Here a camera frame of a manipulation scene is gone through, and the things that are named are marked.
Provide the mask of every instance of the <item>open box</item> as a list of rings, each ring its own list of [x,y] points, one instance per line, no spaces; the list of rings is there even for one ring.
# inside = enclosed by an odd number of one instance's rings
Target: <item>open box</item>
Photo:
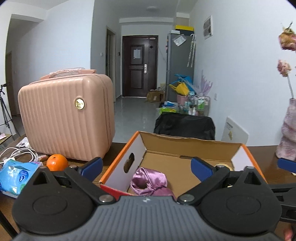
[[[145,167],[163,172],[168,188],[178,197],[200,183],[191,171],[191,159],[195,156],[212,166],[226,164],[235,171],[253,166],[263,176],[243,144],[137,131],[101,178],[100,187],[116,199],[121,195],[135,195],[130,189],[131,179],[138,167]]]

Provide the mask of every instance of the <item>flower stem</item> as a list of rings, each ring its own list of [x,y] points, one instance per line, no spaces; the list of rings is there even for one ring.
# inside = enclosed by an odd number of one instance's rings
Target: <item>flower stem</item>
[[[287,78],[288,78],[289,88],[290,88],[290,91],[291,91],[291,96],[292,96],[292,99],[294,99],[294,94],[293,94],[293,90],[292,90],[292,86],[291,86],[291,82],[290,82],[290,77],[289,77],[289,75],[287,76]]]

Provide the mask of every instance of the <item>blue tissue package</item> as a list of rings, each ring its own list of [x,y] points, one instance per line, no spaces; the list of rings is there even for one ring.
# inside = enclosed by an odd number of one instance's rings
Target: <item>blue tissue package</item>
[[[13,159],[8,160],[0,170],[0,191],[17,198],[41,165],[43,165],[42,162],[22,163]]]

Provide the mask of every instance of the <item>dark wood tabletop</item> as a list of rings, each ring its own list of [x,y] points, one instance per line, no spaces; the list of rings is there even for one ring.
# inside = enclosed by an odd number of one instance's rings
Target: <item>dark wood tabletop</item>
[[[14,142],[12,142],[9,147],[15,147],[15,145],[22,140],[24,136],[18,138]],[[98,185],[101,176],[106,172],[112,161],[124,147],[125,143],[112,143],[110,150],[103,158],[104,167],[103,172],[94,180],[94,184]],[[277,158],[275,156],[276,146],[257,146],[257,147],[249,147],[250,152],[254,156],[258,165],[262,169],[262,172],[269,184],[278,184],[278,183],[294,183],[296,182],[296,176],[293,176],[290,172],[284,171],[277,167]],[[7,153],[3,154],[3,157],[9,157],[11,151],[7,151]],[[17,160],[22,162],[27,162],[30,160],[30,155],[23,155],[19,157]],[[77,165],[81,166],[85,162],[68,159],[69,165]],[[0,193],[0,210],[9,220],[9,222],[13,225],[15,229],[17,226],[11,216],[11,208],[14,203],[14,199],[8,197],[6,195],[2,195]],[[276,234],[282,237],[283,229],[287,227],[288,224],[279,222],[278,227],[276,229]],[[9,241],[11,240],[10,236],[6,233],[2,226],[0,226],[0,240],[1,241]]]

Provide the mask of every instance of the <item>black plastic disc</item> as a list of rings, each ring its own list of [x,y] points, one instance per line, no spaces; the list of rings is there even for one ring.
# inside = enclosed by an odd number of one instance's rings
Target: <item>black plastic disc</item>
[[[33,190],[22,193],[12,209],[22,231],[40,235],[67,233],[83,225],[93,212],[91,199],[79,190],[48,185],[36,185]]]
[[[232,235],[251,236],[274,231],[281,206],[271,190],[260,185],[218,189],[201,202],[205,220]]]

